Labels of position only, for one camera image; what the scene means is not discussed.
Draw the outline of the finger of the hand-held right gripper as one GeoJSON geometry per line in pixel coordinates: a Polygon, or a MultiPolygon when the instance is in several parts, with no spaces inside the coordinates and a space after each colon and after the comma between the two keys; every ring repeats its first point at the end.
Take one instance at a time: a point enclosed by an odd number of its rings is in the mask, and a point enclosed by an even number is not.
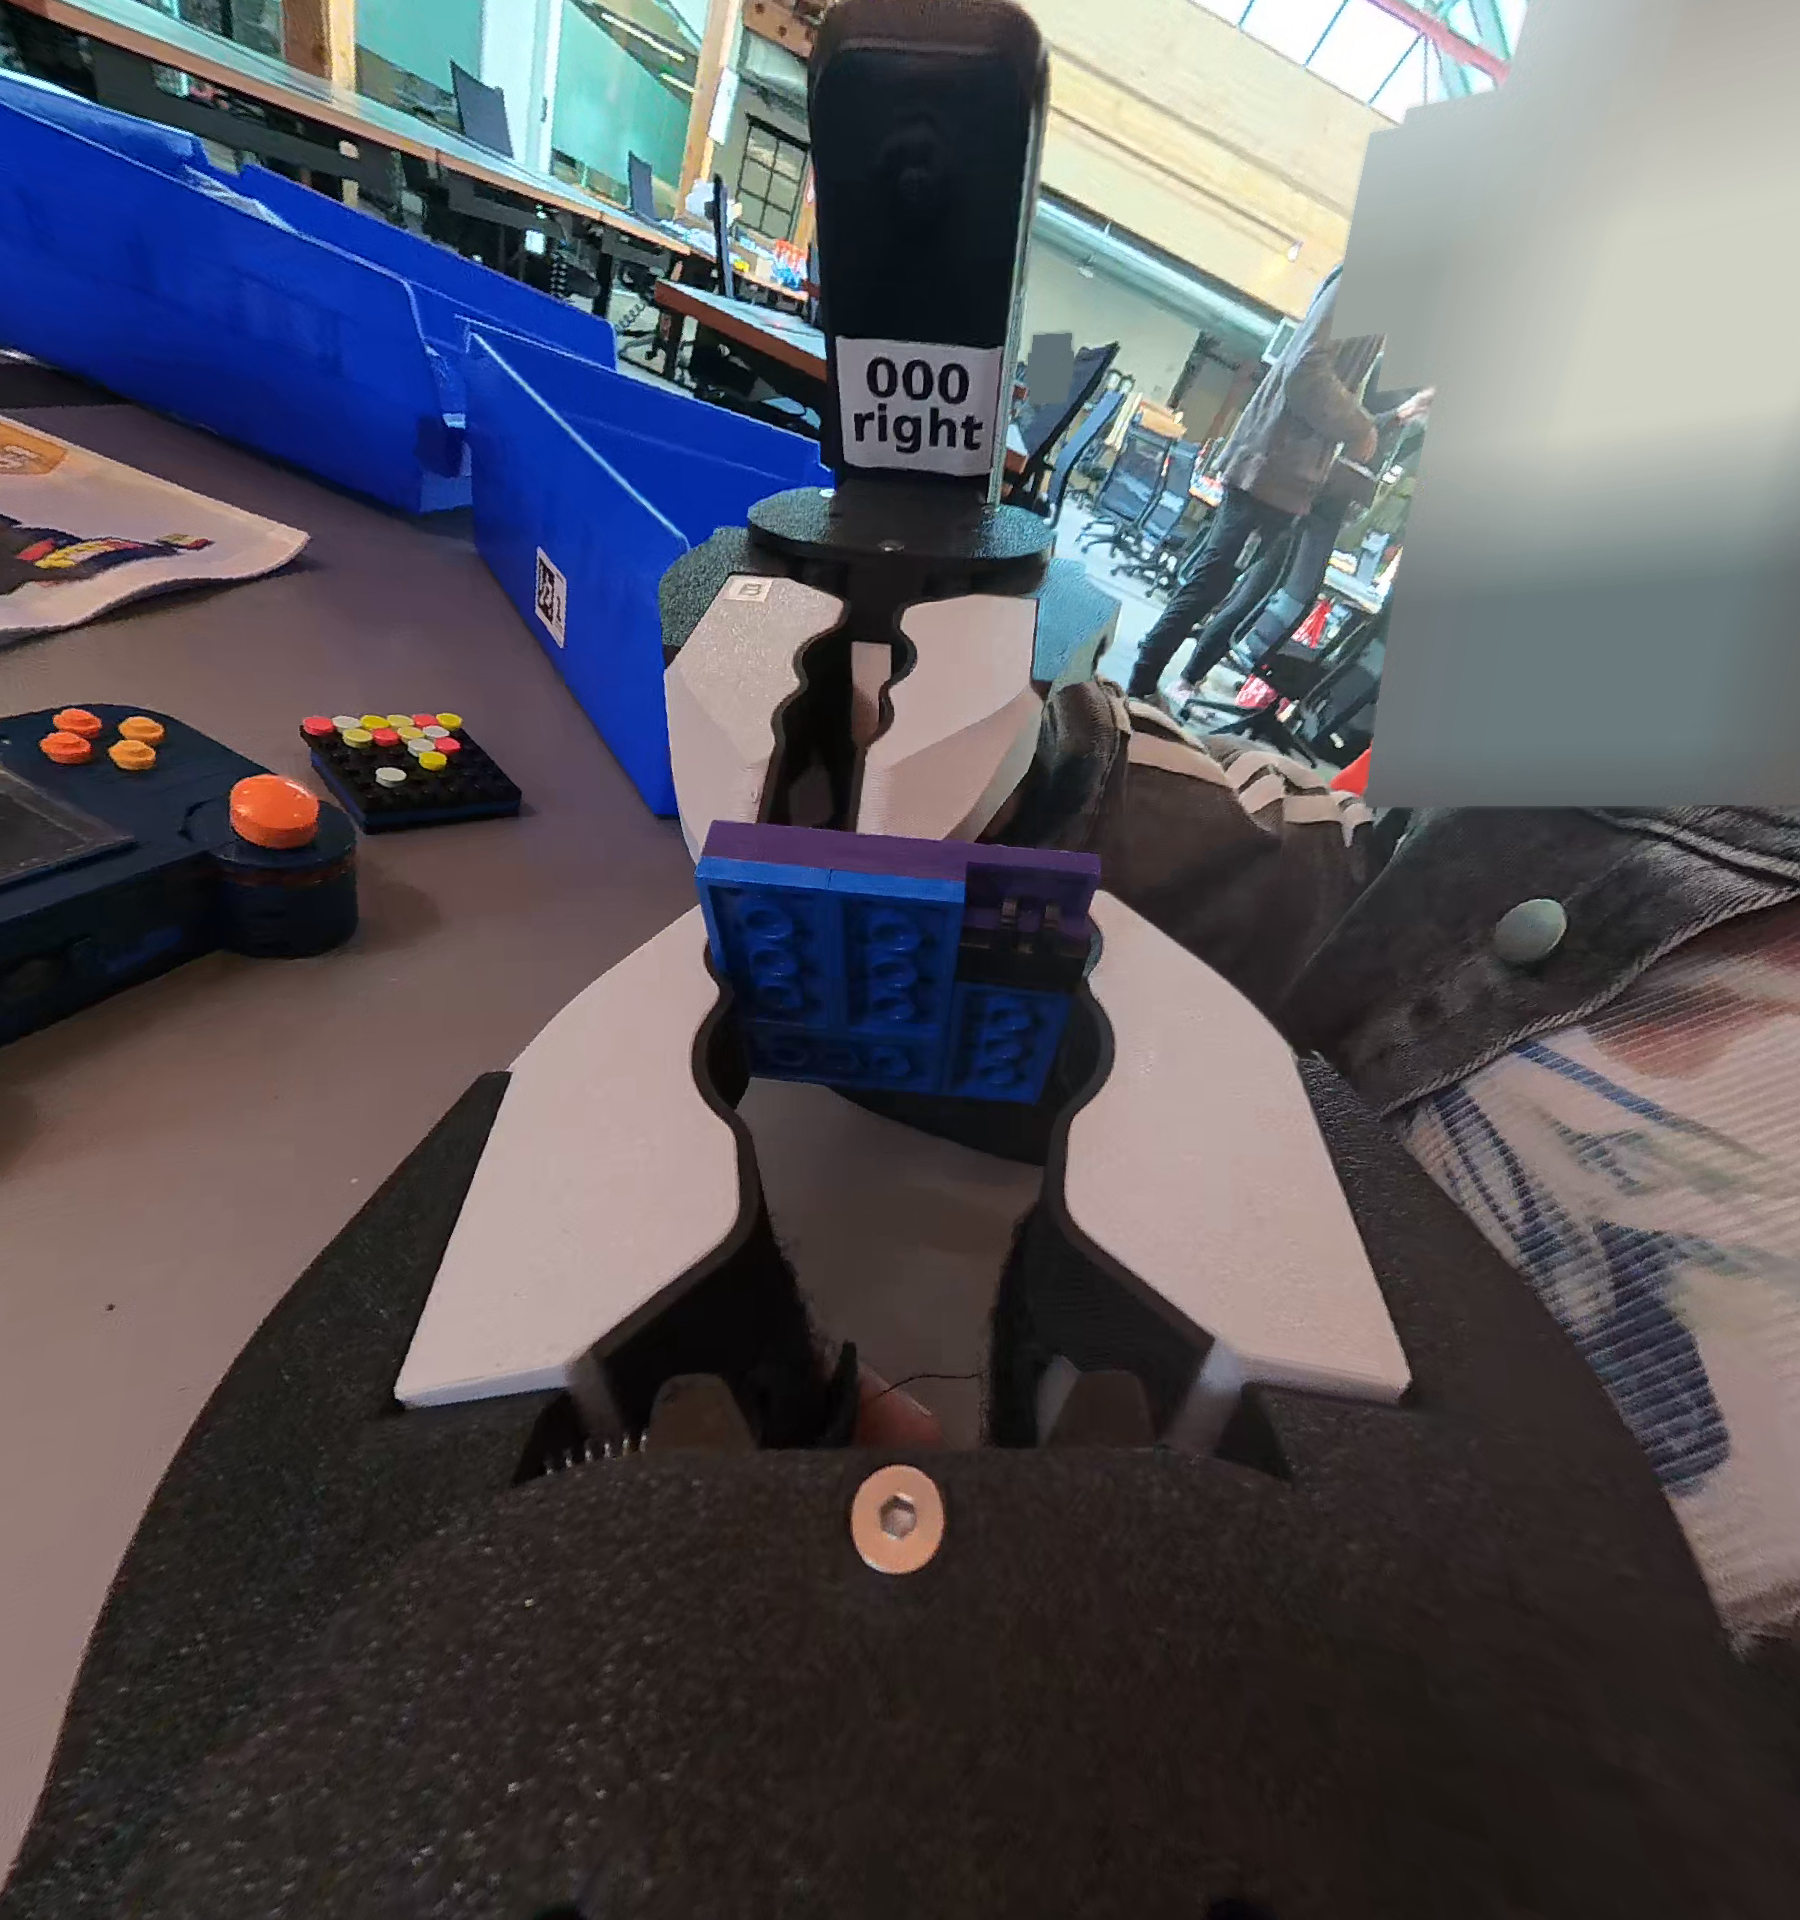
{"type": "Polygon", "coordinates": [[[796,579],[728,579],[669,665],[681,838],[717,822],[850,829],[860,810],[846,602],[796,579]]]}
{"type": "Polygon", "coordinates": [[[935,598],[899,614],[913,668],[887,684],[890,720],[864,751],[860,831],[985,836],[1040,742],[1037,619],[1037,598],[935,598]]]}

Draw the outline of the blue plastic bin with label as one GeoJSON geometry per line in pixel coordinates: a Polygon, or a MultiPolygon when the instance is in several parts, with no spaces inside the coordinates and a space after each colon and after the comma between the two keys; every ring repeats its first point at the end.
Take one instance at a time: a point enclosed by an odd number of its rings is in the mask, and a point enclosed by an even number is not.
{"type": "Polygon", "coordinates": [[[807,435],[495,326],[468,329],[461,383],[479,552],[664,818],[661,579],[759,500],[833,473],[807,435]]]}

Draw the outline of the long wooden office desk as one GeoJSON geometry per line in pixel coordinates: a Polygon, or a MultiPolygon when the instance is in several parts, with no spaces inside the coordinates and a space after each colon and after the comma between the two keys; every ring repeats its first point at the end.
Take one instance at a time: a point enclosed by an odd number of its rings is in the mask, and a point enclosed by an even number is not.
{"type": "Polygon", "coordinates": [[[631,206],[604,201],[588,189],[538,176],[511,159],[503,159],[474,141],[445,130],[396,106],[376,103],[345,88],[330,80],[308,75],[281,57],[251,52],[222,35],[209,35],[179,17],[158,12],[144,2],[16,2],[16,11],[33,12],[69,35],[86,35],[89,40],[105,40],[124,55],[139,55],[151,65],[186,71],[222,91],[241,91],[272,111],[291,113],[308,122],[330,126],[336,137],[359,149],[404,150],[408,159],[425,159],[436,167],[482,182],[487,197],[509,193],[518,201],[541,208],[571,212],[584,225],[612,225],[631,236],[631,243],[648,250],[669,250],[688,258],[702,274],[712,272],[712,243],[697,229],[675,229],[651,223],[631,206]]]}

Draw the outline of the person's right forearm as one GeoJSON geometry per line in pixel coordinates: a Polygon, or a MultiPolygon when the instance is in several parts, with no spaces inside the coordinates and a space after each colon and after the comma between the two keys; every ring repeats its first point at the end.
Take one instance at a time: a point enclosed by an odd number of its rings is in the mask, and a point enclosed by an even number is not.
{"type": "Polygon", "coordinates": [[[1306,962],[1382,865],[1355,795],[1250,740],[1200,742],[1102,677],[1048,691],[1028,771],[982,838],[1099,855],[1106,894],[1291,1041],[1305,1033],[1306,962]]]}

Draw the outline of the black brick plate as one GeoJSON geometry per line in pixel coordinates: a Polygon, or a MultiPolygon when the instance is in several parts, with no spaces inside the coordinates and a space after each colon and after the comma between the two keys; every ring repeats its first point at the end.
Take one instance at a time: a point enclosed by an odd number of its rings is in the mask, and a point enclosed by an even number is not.
{"type": "Polygon", "coordinates": [[[452,707],[301,716],[298,737],[330,800],[362,831],[517,818],[522,791],[452,707]]]}

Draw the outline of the person's torso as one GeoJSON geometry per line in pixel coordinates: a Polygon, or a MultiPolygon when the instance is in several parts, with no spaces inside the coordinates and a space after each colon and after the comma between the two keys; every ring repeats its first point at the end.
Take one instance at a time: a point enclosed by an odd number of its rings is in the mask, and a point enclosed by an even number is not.
{"type": "Polygon", "coordinates": [[[1800,807],[1271,789],[1311,911],[1278,1017],[1569,1330],[1800,1789],[1800,807]]]}

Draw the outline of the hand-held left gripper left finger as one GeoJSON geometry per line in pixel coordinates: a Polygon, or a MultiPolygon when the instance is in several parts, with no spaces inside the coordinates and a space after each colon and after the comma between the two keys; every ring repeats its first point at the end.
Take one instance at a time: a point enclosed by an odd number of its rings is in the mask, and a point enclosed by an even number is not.
{"type": "Polygon", "coordinates": [[[591,1444],[717,1375],[768,1448],[842,1444],[853,1347],[826,1355],[774,1234],[733,999],[702,911],[591,980],[511,1062],[396,1375],[396,1402],[561,1390],[591,1444]]]}

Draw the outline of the navy brick game console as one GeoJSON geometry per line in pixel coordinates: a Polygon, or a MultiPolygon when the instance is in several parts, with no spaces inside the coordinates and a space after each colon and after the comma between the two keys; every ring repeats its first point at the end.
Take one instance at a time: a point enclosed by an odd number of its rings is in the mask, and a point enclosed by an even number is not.
{"type": "Polygon", "coordinates": [[[301,846],[236,829],[264,766],[141,706],[89,700],[86,759],[55,707],[0,716],[0,1046],[196,956],[315,956],[359,927],[359,824],[312,799],[301,846]]]}

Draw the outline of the instruction booklet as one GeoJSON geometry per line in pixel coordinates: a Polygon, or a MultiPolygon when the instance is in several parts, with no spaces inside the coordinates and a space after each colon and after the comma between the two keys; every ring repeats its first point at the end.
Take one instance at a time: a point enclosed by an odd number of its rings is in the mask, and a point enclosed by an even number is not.
{"type": "Polygon", "coordinates": [[[257,581],[305,542],[305,529],[0,417],[0,648],[165,591],[257,581]]]}

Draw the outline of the purple brick plate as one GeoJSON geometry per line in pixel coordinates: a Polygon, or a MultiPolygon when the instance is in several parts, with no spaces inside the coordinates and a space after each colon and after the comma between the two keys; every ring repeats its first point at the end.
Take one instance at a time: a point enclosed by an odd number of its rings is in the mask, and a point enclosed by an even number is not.
{"type": "Polygon", "coordinates": [[[1093,852],[719,818],[695,887],[750,1073],[1046,1096],[1093,942],[1093,852]]]}

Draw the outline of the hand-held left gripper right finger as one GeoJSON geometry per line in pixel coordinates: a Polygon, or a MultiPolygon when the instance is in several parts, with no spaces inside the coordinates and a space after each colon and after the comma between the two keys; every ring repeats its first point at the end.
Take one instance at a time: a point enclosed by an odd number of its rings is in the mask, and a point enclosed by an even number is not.
{"type": "Polygon", "coordinates": [[[1048,1163],[996,1302],[985,1439],[1033,1448],[1092,1375],[1141,1442],[1247,1454],[1250,1390],[1400,1406],[1406,1353],[1297,1056],[1137,909],[1093,902],[1048,1163]]]}

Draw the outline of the black office chair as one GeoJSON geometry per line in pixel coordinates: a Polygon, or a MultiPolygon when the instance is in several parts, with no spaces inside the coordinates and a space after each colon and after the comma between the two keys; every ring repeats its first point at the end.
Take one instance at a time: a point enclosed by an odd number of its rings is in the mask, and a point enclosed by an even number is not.
{"type": "Polygon", "coordinates": [[[1021,442],[1021,464],[1005,477],[1005,505],[1018,505],[1028,512],[1048,510],[1061,453],[1079,414],[1106,389],[1106,377],[1115,367],[1117,349],[1122,349],[1117,340],[1106,340],[1099,346],[1078,346],[1071,372],[1062,376],[1062,386],[1057,389],[1054,399],[1037,402],[1033,391],[1025,394],[1021,420],[1016,422],[1021,442]]]}

